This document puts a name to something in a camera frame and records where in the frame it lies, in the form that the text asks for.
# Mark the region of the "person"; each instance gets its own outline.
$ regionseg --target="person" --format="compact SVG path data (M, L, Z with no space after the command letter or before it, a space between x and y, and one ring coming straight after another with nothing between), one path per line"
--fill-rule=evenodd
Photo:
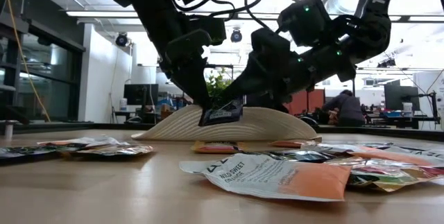
M359 127L366 122L362 115L359 99L353 96L353 93L346 89L338 96L328 101L322 107L325 112L339 110L337 113L337 126L341 127Z

